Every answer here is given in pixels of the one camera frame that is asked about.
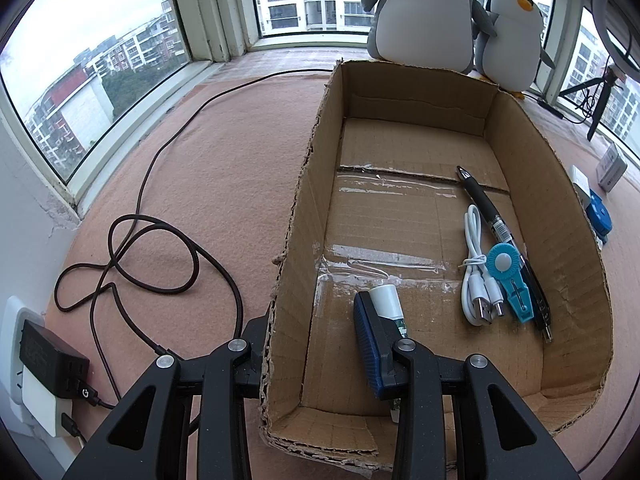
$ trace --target white usb cable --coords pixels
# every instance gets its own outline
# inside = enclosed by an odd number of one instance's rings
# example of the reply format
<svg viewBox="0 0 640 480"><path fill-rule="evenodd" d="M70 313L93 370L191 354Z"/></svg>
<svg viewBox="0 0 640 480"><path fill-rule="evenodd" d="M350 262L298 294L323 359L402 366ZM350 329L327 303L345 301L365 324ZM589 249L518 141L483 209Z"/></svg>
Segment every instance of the white usb cable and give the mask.
<svg viewBox="0 0 640 480"><path fill-rule="evenodd" d="M481 236L480 212L472 204L465 213L465 238L469 254L461 267L466 267L462 280L462 311L466 320L474 326L490 324L496 316L504 315L502 291L486 268L486 256L480 248Z"/></svg>

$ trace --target black pen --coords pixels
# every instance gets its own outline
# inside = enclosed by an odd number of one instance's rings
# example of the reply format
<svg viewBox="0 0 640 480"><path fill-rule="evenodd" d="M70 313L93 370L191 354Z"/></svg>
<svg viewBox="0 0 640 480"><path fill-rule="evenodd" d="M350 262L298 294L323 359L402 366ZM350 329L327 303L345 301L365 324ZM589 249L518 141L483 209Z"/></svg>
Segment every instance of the black pen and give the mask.
<svg viewBox="0 0 640 480"><path fill-rule="evenodd" d="M494 203L491 202L480 184L478 184L478 181L474 179L467 170L460 166L458 166L458 175L462 180L462 185L466 192L469 193L471 200L473 200L476 206L478 206L480 216L482 216L484 221L487 222L491 231L494 233L495 239L499 242L511 244L518 249L507 224L502 220ZM529 261L520 251L518 251L518 254L520 255L520 273L523 281L529 288L529 293L531 295L534 314L533 321L536 328L542 332L545 342L551 343L554 339L551 333L551 312L545 293L542 291L542 287L540 286L536 275L533 273L533 269L531 268Z"/></svg>

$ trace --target blue gripper pad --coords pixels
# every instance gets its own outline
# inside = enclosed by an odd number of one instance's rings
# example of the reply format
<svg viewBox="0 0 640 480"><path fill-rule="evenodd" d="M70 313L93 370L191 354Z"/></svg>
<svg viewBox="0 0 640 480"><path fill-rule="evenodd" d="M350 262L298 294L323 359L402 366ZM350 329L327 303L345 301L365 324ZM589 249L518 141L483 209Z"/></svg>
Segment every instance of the blue gripper pad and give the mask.
<svg viewBox="0 0 640 480"><path fill-rule="evenodd" d="M356 294L353 300L353 323L356 328L360 355L367 374L367 383L369 383L369 387L373 390L376 398L379 399L384 390L380 375L380 354L360 294Z"/></svg>
<svg viewBox="0 0 640 480"><path fill-rule="evenodd" d="M495 259L499 254L506 253L511 258L511 267L501 272L495 268ZM533 319L533 307L529 288L522 280L520 273L520 254L511 244L495 244L486 256L486 268L504 287L507 292L507 300L521 323Z"/></svg>

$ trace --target tree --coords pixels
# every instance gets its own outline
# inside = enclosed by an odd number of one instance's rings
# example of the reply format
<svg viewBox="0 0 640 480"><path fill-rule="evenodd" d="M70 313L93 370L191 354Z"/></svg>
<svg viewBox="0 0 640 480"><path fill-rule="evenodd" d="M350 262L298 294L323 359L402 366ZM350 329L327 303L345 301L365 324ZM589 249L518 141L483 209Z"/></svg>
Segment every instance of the tree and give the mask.
<svg viewBox="0 0 640 480"><path fill-rule="evenodd" d="M105 76L102 86L113 105L113 119L119 118L179 67L180 61L174 57L161 66L143 65L135 72L128 69Z"/></svg>

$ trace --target stuffed penguin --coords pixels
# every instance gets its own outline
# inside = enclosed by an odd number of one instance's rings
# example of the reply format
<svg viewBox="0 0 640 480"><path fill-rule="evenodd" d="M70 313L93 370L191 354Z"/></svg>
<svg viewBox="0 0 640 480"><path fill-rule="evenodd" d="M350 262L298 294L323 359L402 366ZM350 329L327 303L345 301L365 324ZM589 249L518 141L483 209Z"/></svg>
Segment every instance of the stuffed penguin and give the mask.
<svg viewBox="0 0 640 480"><path fill-rule="evenodd" d="M376 59L468 73L473 68L472 17L488 36L495 31L477 0L362 0L378 3L367 49Z"/></svg>
<svg viewBox="0 0 640 480"><path fill-rule="evenodd" d="M556 67L542 48L544 21L533 0L487 0L486 10L496 36L478 35L478 72L509 92L522 92L533 83L540 59Z"/></svg>

